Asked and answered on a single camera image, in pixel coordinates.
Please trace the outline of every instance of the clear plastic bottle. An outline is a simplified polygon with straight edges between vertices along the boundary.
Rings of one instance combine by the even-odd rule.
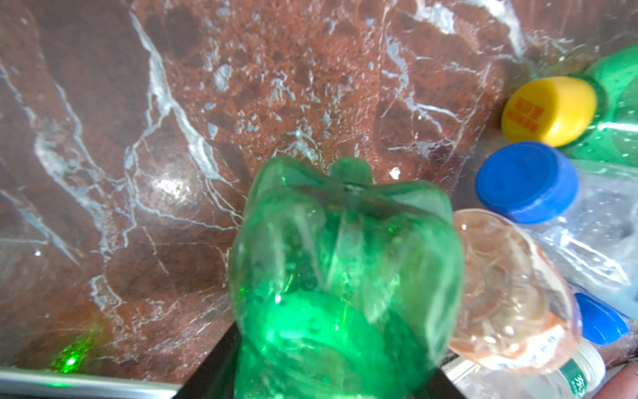
[[[448,376],[455,374],[461,378],[454,384],[470,399],[580,399],[598,387],[605,376],[605,363],[596,349],[583,340],[574,356],[550,374],[514,375],[481,368],[468,360],[446,372]]]
[[[534,80],[507,102],[503,134],[569,158],[638,167],[638,44],[582,74]]]
[[[477,175],[477,195],[519,223],[565,278],[638,319],[638,171],[570,162],[538,142],[507,146]]]
[[[549,373],[578,346],[581,320],[563,280],[540,247],[490,211],[454,212],[465,281],[450,348],[492,370]]]

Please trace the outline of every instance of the green plastic bottle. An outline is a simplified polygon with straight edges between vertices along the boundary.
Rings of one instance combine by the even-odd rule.
[[[372,182],[356,158],[259,171],[228,269],[236,398],[403,398],[436,369],[463,286],[450,200]]]
[[[507,102],[503,134],[541,141],[571,159],[638,167],[638,44],[583,74],[534,80]]]

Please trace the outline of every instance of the bottle label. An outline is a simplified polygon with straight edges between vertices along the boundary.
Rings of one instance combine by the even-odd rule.
[[[569,386],[572,387],[574,398],[580,399],[587,393],[587,379],[585,378],[585,374],[573,359],[565,363],[565,366],[560,368],[560,372],[569,382]]]
[[[523,345],[524,352],[516,358],[504,356],[488,356],[480,359],[480,363],[492,370],[508,370],[524,368],[549,362],[558,349],[558,343],[565,335],[562,326],[555,326],[544,333],[529,337]]]

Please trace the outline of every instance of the blue bottle cap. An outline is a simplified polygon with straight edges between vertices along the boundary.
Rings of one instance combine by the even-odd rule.
[[[597,345],[609,345],[629,334],[629,324],[612,308],[580,292],[575,295],[582,315],[582,337]]]
[[[520,142],[485,161],[477,175],[476,191],[492,212],[516,223],[543,223],[572,204],[578,193],[578,175],[555,148]]]

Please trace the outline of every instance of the green label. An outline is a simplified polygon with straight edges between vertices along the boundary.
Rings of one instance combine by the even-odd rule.
[[[569,381],[574,398],[580,399],[587,393],[587,379],[574,360],[570,360],[565,366],[562,366],[560,372]]]

